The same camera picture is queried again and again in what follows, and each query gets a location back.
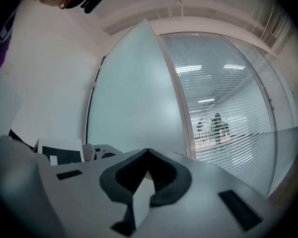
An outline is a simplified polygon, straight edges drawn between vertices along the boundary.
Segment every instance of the frosted glass door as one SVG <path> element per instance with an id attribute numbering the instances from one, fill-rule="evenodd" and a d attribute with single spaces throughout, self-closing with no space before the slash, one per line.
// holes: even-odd
<path id="1" fill-rule="evenodd" d="M 122 152 L 154 148 L 186 155 L 175 91 L 148 21 L 104 60 L 90 103 L 87 142 Z"/>

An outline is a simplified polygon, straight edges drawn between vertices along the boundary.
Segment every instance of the ceiling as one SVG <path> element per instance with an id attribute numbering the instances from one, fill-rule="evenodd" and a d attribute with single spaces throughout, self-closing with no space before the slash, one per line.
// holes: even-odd
<path id="1" fill-rule="evenodd" d="M 110 36 L 144 18 L 153 20 L 177 16 L 225 21 L 254 33 L 270 47 L 285 20 L 285 12 L 274 0 L 103 0 L 92 14 L 84 15 L 84 21 L 90 29 Z"/>

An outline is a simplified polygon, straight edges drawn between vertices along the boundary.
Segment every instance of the purple sleeve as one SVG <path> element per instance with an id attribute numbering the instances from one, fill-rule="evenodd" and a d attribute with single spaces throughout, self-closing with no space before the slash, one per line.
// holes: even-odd
<path id="1" fill-rule="evenodd" d="M 4 43 L 0 45 L 0 67 L 2 67 L 2 64 L 5 60 L 5 55 L 9 49 L 10 40 L 11 40 L 11 35 L 7 38 L 7 40 Z"/>

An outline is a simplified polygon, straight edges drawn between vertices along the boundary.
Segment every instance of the wall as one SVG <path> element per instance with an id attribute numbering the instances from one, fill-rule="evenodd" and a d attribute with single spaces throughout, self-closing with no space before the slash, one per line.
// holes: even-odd
<path id="1" fill-rule="evenodd" d="M 174 17 L 172 20 L 169 20 L 168 18 L 151 20 L 150 24 L 156 35 L 178 32 L 206 32 L 223 34 L 252 43 L 275 55 L 264 42 L 262 42 L 252 33 L 238 26 L 215 19 L 184 17 L 184 20 L 182 21 L 181 17 Z M 132 27 L 129 27 L 111 36 L 106 44 L 105 54 L 108 53 L 115 46 L 115 44 L 126 33 L 128 33 L 128 31 L 130 31 L 130 29 L 132 29 Z"/>
<path id="2" fill-rule="evenodd" d="M 298 110 L 298 32 L 295 31 L 278 55 L 282 69 L 292 89 Z"/>
<path id="3" fill-rule="evenodd" d="M 68 12 L 24 1 L 2 67 L 24 99 L 12 130 L 31 146 L 39 137 L 84 139 L 100 53 Z"/>

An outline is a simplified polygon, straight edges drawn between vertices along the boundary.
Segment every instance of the window blinds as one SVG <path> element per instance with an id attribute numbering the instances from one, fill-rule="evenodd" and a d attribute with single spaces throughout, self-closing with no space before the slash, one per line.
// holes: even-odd
<path id="1" fill-rule="evenodd" d="M 253 68 L 220 35 L 170 34 L 163 40 L 188 105 L 196 158 L 266 196 L 275 167 L 275 129 Z"/>

